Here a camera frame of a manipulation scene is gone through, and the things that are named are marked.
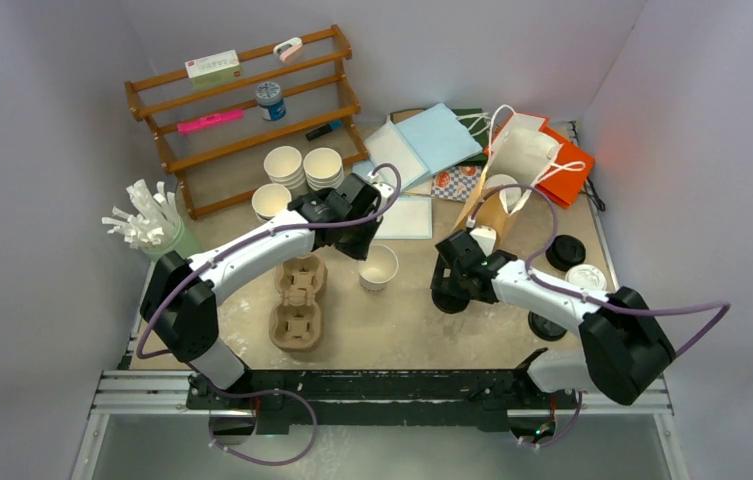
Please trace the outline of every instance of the wooden rack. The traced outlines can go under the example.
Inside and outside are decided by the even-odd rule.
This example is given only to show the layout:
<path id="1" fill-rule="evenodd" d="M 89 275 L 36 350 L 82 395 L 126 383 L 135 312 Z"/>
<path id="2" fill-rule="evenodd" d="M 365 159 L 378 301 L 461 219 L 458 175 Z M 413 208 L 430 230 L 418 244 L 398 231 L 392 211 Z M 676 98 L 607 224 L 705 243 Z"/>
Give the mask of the wooden rack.
<path id="1" fill-rule="evenodd" d="M 304 130 L 314 129 L 334 120 L 341 120 L 343 122 L 346 131 L 349 133 L 353 143 L 355 144 L 356 150 L 358 150 L 358 153 L 356 153 L 355 155 L 349 156 L 344 159 L 344 165 L 350 165 L 352 163 L 368 158 L 367 148 L 364 146 L 364 141 L 361 139 L 361 135 L 358 133 L 358 130 L 356 129 L 355 123 L 353 123 L 352 118 L 354 114 L 361 111 L 361 106 L 358 103 L 358 98 L 355 96 L 355 92 L 353 92 L 352 87 L 350 87 L 350 84 L 347 81 L 346 74 L 344 73 L 344 59 L 349 60 L 352 58 L 352 49 L 350 48 L 349 41 L 347 41 L 346 36 L 344 36 L 344 33 L 337 25 L 332 25 L 331 28 L 327 28 L 326 30 L 303 35 L 300 38 L 302 39 L 303 43 L 312 43 L 331 38 L 334 41 L 335 49 L 332 53 L 329 53 L 327 55 L 322 55 L 320 57 L 312 58 L 309 60 L 302 60 L 300 62 L 286 65 L 276 70 L 253 75 L 251 77 L 245 77 L 240 80 L 227 83 L 225 85 L 219 85 L 216 87 L 208 88 L 206 90 L 193 92 L 191 94 L 174 98 L 172 100 L 167 100 L 155 105 L 144 105 L 141 101 L 140 96 L 138 95 L 138 92 L 186 79 L 188 78 L 187 70 L 175 70 L 155 77 L 147 78 L 145 80 L 125 83 L 126 98 L 129 103 L 129 110 L 131 111 L 132 116 L 135 118 L 135 120 L 137 120 L 138 122 L 145 121 L 147 126 L 149 127 L 149 130 L 152 132 L 152 138 L 155 141 L 155 146 L 158 150 L 158 156 L 161 159 L 161 166 L 164 168 L 164 171 L 166 171 L 167 173 L 172 173 L 176 176 L 176 179 L 179 182 L 179 189 L 182 191 L 182 195 L 185 199 L 185 206 L 187 207 L 188 214 L 191 216 L 191 218 L 196 219 L 203 215 L 208 215 L 210 213 L 216 212 L 217 210 L 220 210 L 222 208 L 230 207 L 240 202 L 249 200 L 250 198 L 252 198 L 253 192 L 255 192 L 255 190 L 250 190 L 229 197 L 227 199 L 214 202 L 210 205 L 199 207 L 195 206 L 193 197 L 190 193 L 190 188 L 188 187 L 188 183 L 185 178 L 185 171 L 189 168 L 196 167 L 197 165 L 202 165 L 212 160 L 216 160 L 218 158 L 246 150 L 256 145 L 261 145 L 263 143 L 277 140 L 287 135 L 302 132 Z M 241 63 L 243 63 L 258 57 L 263 57 L 265 55 L 272 55 L 274 46 L 275 45 L 266 45 L 254 50 L 238 52 L 238 59 L 241 61 Z M 283 95 L 287 98 L 334 83 L 337 85 L 338 89 L 338 102 L 340 108 L 328 113 L 317 115 L 307 120 L 294 123 L 292 125 L 287 125 L 285 127 L 239 140 L 229 145 L 224 145 L 207 152 L 194 154 L 185 158 L 178 158 L 166 138 L 166 135 L 177 132 L 177 124 L 170 123 L 167 125 L 158 125 L 158 123 L 152 117 L 156 113 L 188 105 L 190 103 L 197 102 L 209 97 L 220 95 L 226 92 L 231 92 L 233 90 L 248 87 L 250 85 L 255 85 L 256 83 L 272 80 L 283 75 L 299 72 L 301 70 L 316 67 L 317 65 L 322 65 L 329 62 L 333 62 L 335 64 L 334 75 L 330 75 L 328 77 L 304 83 L 295 87 L 287 88 L 283 91 Z M 196 120 L 200 117 L 210 115 L 212 113 L 222 113 L 238 109 L 246 110 L 248 108 L 253 108 L 256 105 L 257 102 L 255 101 L 255 99 L 252 99 L 239 103 L 237 105 L 231 105 L 219 110 L 206 112 L 202 115 L 183 121 L 187 122 Z"/>

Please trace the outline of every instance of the small box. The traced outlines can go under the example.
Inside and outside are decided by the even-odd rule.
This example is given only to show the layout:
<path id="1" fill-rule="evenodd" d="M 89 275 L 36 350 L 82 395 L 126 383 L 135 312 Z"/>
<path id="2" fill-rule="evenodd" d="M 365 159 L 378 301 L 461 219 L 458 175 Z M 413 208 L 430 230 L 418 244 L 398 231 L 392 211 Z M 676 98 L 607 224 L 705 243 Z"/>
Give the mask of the small box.
<path id="1" fill-rule="evenodd" d="M 234 50 L 185 62 L 185 70 L 194 90 L 223 85 L 243 74 Z"/>

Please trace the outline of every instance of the pink marker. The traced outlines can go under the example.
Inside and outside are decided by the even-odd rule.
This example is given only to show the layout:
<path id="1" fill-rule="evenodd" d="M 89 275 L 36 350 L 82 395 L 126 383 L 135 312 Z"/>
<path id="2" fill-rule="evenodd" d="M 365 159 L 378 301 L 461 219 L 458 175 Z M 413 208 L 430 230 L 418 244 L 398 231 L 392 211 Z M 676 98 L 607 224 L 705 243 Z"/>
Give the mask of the pink marker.
<path id="1" fill-rule="evenodd" d="M 202 130 L 203 128 L 213 127 L 214 125 L 220 125 L 223 123 L 231 122 L 243 118 L 243 110 L 232 110 L 231 112 L 214 113 L 199 120 L 192 122 L 182 122 L 176 125 L 179 129 L 179 134 L 186 135 L 190 132 Z"/>

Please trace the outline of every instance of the checkered napkin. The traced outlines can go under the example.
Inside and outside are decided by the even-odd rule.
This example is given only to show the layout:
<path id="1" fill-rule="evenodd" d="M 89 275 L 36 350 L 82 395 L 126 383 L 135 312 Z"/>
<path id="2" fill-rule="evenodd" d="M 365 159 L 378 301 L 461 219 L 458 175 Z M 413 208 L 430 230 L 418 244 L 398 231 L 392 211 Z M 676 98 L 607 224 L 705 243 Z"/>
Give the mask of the checkered napkin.
<path id="1" fill-rule="evenodd" d="M 435 175 L 432 182 L 432 198 L 443 198 L 463 202 L 476 187 L 482 176 L 482 166 L 450 167 Z"/>

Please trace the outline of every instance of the gray wall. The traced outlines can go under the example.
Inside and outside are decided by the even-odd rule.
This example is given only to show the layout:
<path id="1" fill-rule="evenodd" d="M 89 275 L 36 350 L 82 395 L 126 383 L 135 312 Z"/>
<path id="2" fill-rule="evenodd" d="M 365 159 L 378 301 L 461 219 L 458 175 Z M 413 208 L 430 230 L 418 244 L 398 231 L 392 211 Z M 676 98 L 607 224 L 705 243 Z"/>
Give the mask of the gray wall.
<path id="1" fill-rule="evenodd" d="M 441 101 L 488 109 L 509 103 L 577 118 L 644 2 L 123 0 L 123 5 L 160 73 L 192 58 L 248 50 L 337 23 L 353 48 L 346 71 L 361 101 L 360 120 L 381 121 L 387 112 Z M 248 63 L 246 73 L 265 66 Z"/>
<path id="2" fill-rule="evenodd" d="M 692 478 L 753 478 L 753 0 L 650 0 L 583 130 L 623 283 L 734 304 L 668 380 Z"/>
<path id="3" fill-rule="evenodd" d="M 99 217 L 157 180 L 122 82 L 151 74 L 117 0 L 0 1 L 0 478 L 66 478 L 146 271 Z"/>

